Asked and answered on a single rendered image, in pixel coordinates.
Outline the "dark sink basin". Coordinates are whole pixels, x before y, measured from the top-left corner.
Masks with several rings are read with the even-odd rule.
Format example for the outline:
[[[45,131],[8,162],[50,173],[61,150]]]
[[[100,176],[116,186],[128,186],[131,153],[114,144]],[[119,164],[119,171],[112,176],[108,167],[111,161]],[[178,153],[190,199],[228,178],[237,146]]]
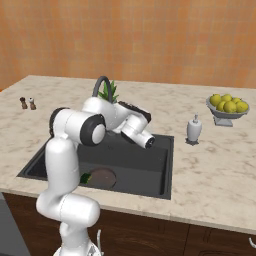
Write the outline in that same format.
[[[119,134],[106,134],[95,147],[77,149],[81,176],[96,168],[109,168],[116,183],[108,191],[171,198],[174,137],[154,135],[150,149],[127,142]]]

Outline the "round brown pan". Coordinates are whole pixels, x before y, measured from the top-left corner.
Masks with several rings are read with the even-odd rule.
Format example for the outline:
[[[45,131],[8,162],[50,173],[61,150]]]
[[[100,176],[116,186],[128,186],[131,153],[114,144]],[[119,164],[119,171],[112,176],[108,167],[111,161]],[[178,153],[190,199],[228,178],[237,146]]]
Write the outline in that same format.
[[[88,185],[99,189],[110,189],[116,183],[116,175],[109,168],[96,168],[90,172]]]

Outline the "green potted plant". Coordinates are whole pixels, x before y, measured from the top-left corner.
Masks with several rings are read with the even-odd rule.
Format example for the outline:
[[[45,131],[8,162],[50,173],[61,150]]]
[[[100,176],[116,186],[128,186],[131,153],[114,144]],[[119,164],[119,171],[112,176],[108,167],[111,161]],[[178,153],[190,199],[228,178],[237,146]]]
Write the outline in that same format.
[[[98,92],[98,95],[104,99],[108,100],[109,93],[112,93],[112,102],[116,103],[118,96],[115,94],[117,86],[115,85],[115,81],[112,81],[110,83],[110,86],[107,86],[107,84],[104,84],[104,88],[102,92]]]

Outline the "dark grey curved tap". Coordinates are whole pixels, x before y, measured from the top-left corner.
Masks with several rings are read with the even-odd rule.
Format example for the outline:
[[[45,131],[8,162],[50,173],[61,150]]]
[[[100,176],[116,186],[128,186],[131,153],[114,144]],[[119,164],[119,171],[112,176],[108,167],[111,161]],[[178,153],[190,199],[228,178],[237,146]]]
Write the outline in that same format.
[[[95,83],[95,86],[94,86],[94,89],[93,89],[92,97],[97,97],[97,96],[98,96],[99,88],[100,88],[101,83],[102,83],[103,81],[106,83],[106,86],[107,86],[108,100],[109,100],[109,101],[112,101],[111,85],[110,85],[109,79],[108,79],[106,76],[100,76],[100,77],[97,79],[97,81],[96,81],[96,83]]]

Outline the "white soap dispenser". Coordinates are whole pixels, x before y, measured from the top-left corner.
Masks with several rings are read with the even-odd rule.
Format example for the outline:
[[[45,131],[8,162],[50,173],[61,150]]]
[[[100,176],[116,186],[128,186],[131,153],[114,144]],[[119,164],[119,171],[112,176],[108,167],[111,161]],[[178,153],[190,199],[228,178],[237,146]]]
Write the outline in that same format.
[[[202,122],[198,119],[198,114],[188,121],[187,124],[187,140],[190,143],[197,143],[202,131]]]

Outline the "grey fruit bowl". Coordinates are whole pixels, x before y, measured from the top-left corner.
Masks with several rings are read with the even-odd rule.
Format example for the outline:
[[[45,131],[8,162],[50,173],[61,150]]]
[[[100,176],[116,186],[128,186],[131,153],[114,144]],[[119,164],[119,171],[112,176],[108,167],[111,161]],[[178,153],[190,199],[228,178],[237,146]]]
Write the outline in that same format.
[[[243,113],[226,113],[218,111],[211,103],[210,98],[206,99],[206,106],[210,109],[211,113],[213,114],[214,123],[216,126],[225,126],[225,127],[232,127],[233,119],[239,119],[243,115],[247,115],[248,111]]]

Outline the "wide dark wood cupboard door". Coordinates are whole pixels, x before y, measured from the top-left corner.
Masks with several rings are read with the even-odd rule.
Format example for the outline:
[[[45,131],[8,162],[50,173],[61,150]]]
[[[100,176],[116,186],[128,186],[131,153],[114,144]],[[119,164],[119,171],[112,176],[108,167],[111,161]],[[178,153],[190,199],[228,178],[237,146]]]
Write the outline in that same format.
[[[36,199],[4,193],[31,256],[53,256],[60,247],[60,223],[41,216]],[[102,210],[88,233],[93,242],[101,230],[104,256],[183,256],[189,225]]]

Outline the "narrow dark wood cupboard door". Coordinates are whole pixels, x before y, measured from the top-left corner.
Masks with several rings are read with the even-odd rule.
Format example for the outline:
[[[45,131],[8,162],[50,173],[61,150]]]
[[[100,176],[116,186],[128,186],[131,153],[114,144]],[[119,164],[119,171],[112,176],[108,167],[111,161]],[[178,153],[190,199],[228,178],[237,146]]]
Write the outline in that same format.
[[[256,256],[256,235],[191,225],[184,256]]]

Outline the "grey appliance front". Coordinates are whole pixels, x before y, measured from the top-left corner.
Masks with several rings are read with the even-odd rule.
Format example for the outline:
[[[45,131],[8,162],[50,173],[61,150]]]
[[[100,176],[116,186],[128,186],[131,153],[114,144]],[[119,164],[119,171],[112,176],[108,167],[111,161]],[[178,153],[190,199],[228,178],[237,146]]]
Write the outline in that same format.
[[[2,193],[0,193],[0,256],[31,256]]]

